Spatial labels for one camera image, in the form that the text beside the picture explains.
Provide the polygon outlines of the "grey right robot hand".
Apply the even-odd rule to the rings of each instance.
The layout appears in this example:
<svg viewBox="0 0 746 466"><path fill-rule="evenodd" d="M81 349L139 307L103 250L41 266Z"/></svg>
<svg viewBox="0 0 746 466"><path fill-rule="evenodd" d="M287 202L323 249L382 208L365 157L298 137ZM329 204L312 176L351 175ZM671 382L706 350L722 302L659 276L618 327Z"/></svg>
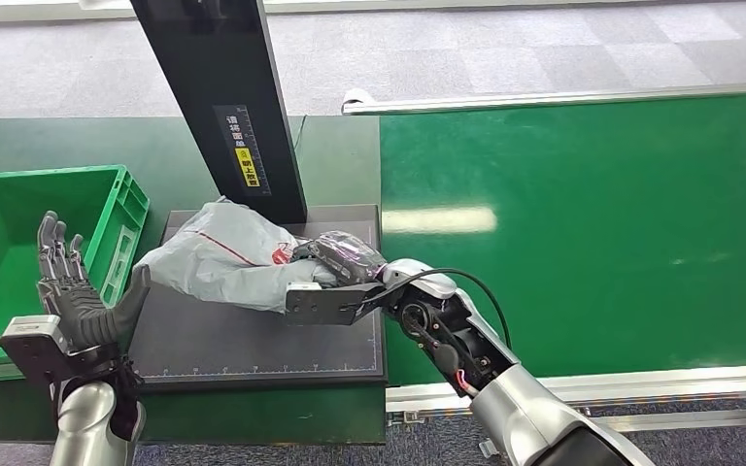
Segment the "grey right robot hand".
<svg viewBox="0 0 746 466"><path fill-rule="evenodd" d="M324 232L297 246L291 259L318 260L341 285L374 282L387 265L377 250L339 230Z"/></svg>

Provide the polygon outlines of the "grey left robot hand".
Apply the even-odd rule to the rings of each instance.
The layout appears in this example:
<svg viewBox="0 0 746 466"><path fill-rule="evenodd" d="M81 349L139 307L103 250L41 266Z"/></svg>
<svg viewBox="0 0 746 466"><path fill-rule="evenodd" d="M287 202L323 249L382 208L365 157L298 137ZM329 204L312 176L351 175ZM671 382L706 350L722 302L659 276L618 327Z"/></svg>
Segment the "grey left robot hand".
<svg viewBox="0 0 746 466"><path fill-rule="evenodd" d="M150 267L134 267L130 287L109 308L85 270L83 237L77 234L66 244L66 229L54 211L45 212L38 228L37 290L44 311L60 318L61 331L75 349L127 342L152 287Z"/></svg>

